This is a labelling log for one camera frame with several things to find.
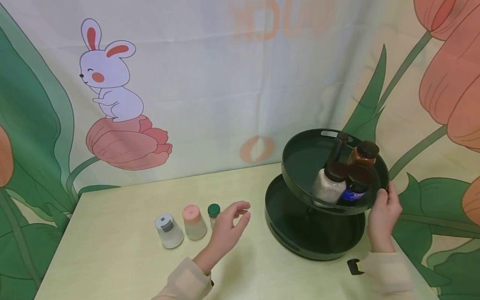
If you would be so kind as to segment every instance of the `black clip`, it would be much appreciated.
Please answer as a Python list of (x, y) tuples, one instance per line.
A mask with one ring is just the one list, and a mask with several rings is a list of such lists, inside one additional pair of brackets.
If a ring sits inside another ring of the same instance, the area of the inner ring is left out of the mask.
[(350, 269), (350, 273), (352, 275), (362, 275), (364, 273), (360, 271), (359, 262), (360, 261), (356, 258), (347, 261), (348, 268)]

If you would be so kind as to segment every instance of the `pink cheek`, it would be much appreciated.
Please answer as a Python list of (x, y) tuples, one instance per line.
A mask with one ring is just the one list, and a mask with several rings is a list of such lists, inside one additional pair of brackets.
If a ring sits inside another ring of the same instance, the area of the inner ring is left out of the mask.
[(105, 77), (98, 73), (98, 72), (95, 72), (92, 74), (92, 79), (95, 81), (95, 82), (98, 82), (98, 83), (101, 83), (105, 80)]

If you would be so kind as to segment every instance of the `bottle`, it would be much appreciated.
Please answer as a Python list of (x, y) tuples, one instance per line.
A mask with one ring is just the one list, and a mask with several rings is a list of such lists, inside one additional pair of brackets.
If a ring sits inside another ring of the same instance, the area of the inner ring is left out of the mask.
[(340, 159), (340, 156), (342, 155), (343, 148), (345, 148), (345, 146), (347, 145), (349, 138), (350, 138), (350, 136), (345, 132), (339, 132), (336, 135), (336, 139), (334, 141), (333, 148), (330, 151), (330, 154), (328, 155), (328, 158), (327, 158), (327, 161), (325, 162), (324, 168), (328, 164), (330, 164), (332, 162), (336, 162)]
[(183, 231), (171, 214), (161, 214), (155, 219), (155, 227), (162, 245), (167, 249), (178, 247), (183, 242)]
[[(326, 168), (318, 171), (317, 178), (312, 187), (312, 195), (325, 202), (336, 204), (347, 184), (345, 179), (348, 176), (347, 165), (340, 162), (332, 162)], [(318, 207), (327, 207), (324, 204), (314, 201)]]
[(216, 203), (210, 204), (207, 209), (208, 217), (210, 218), (210, 227), (215, 226), (216, 217), (220, 214), (220, 206)]
[(195, 204), (187, 205), (183, 211), (183, 222), (185, 224), (185, 234), (191, 240), (199, 240), (207, 233), (207, 224), (200, 213), (200, 209)]
[(373, 174), (364, 165), (353, 164), (348, 166), (347, 189), (341, 198), (353, 202), (360, 199), (373, 184)]
[(369, 141), (363, 141), (353, 148), (352, 153), (348, 157), (347, 164), (361, 164), (372, 168), (375, 165), (377, 155), (380, 149), (375, 143)]

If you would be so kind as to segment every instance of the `white salt shaker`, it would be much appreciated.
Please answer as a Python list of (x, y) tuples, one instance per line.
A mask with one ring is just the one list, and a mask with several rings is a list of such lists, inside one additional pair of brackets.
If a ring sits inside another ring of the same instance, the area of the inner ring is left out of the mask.
[[(312, 195), (325, 202), (336, 204), (347, 188), (345, 180), (348, 176), (347, 165), (340, 162), (333, 162), (325, 168), (318, 171), (317, 178), (312, 187)], [(318, 207), (328, 206), (314, 201), (313, 204)]]
[(159, 215), (155, 220), (155, 227), (165, 248), (172, 249), (183, 242), (183, 231), (171, 214)]

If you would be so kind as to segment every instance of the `green lid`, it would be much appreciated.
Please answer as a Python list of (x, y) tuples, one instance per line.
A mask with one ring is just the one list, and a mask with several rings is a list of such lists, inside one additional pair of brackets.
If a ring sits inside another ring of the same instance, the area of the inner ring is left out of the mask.
[(220, 214), (220, 206), (216, 203), (210, 204), (207, 212), (210, 217), (215, 217)]

